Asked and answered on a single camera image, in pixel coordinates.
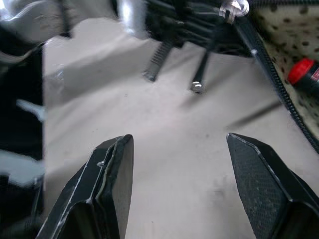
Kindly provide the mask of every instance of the gray floor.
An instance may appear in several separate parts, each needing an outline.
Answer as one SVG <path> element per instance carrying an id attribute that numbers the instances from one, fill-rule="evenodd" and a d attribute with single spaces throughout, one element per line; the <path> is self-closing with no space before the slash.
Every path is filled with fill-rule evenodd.
<path id="1" fill-rule="evenodd" d="M 140 72 L 156 42 L 103 19 L 75 33 L 46 46 L 47 211 L 95 146 L 127 133 L 135 140 L 127 239 L 255 238 L 236 188 L 230 131 L 270 144 L 319 193 L 318 155 L 283 106 L 234 125 L 278 102 L 252 59 L 212 55 L 199 96 L 188 88 L 203 49 L 174 50 L 151 84 Z"/>

